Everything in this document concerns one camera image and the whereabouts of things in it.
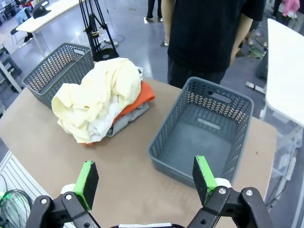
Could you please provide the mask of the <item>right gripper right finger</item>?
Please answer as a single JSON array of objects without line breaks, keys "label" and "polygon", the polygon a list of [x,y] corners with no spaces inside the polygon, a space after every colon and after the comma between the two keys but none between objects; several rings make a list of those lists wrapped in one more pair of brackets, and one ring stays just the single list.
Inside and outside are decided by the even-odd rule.
[{"label": "right gripper right finger", "polygon": [[218,185],[204,156],[195,156],[192,177],[202,208],[189,228],[214,228],[221,217],[231,218],[238,228],[272,228],[273,223],[258,189],[240,192]]}]

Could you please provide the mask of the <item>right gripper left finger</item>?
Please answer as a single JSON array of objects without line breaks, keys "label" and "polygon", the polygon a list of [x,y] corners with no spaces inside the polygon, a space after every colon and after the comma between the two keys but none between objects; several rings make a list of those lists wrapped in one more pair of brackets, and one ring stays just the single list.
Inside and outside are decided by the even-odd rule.
[{"label": "right gripper left finger", "polygon": [[98,228],[90,214],[98,185],[98,171],[94,161],[85,161],[72,191],[52,199],[36,197],[25,227],[62,228],[72,222],[76,228]]}]

